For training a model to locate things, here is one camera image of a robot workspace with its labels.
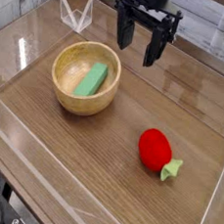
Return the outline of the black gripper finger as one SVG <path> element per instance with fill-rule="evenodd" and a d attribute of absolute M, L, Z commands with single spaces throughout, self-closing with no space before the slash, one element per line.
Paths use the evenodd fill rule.
<path fill-rule="evenodd" d="M 165 27 L 157 26 L 153 30 L 153 36 L 150 44 L 146 48 L 146 53 L 143 61 L 144 67 L 151 67 L 153 63 L 160 58 L 164 47 L 167 43 L 168 31 Z"/>
<path fill-rule="evenodd" d="M 125 49 L 132 43 L 135 23 L 132 20 L 131 9 L 123 3 L 118 4 L 117 14 L 117 44 L 120 49 Z"/>

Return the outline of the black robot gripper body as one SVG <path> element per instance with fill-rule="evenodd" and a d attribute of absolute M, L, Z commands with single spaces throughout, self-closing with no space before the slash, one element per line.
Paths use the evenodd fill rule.
<path fill-rule="evenodd" d="M 151 31 L 159 25 L 165 27 L 168 31 L 168 43 L 173 42 L 183 15 L 171 0 L 116 0 L 116 10 L 119 3 L 131 9 L 134 23 L 138 22 Z"/>

